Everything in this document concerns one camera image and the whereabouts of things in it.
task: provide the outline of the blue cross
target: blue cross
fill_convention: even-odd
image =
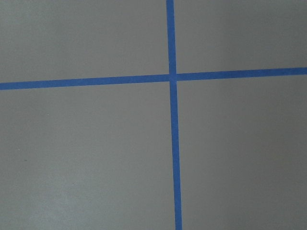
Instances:
[[[307,68],[256,69],[256,70],[238,70],[238,71],[219,71],[219,72],[180,73],[178,74],[177,68],[176,68],[174,0],[166,0],[166,11],[167,11],[169,74],[124,76],[124,77],[110,77],[110,78],[86,78],[86,79],[71,79],[71,80],[42,80],[42,81],[9,82],[9,83],[0,83],[0,90],[17,90],[17,89],[33,89],[33,88],[110,85],[110,84],[128,84],[128,83],[168,81],[169,87],[170,87],[170,107],[171,107],[175,224],[176,224],[176,230],[182,230],[179,131],[178,131],[178,109],[177,109],[177,81],[303,75],[303,74],[307,74]]]

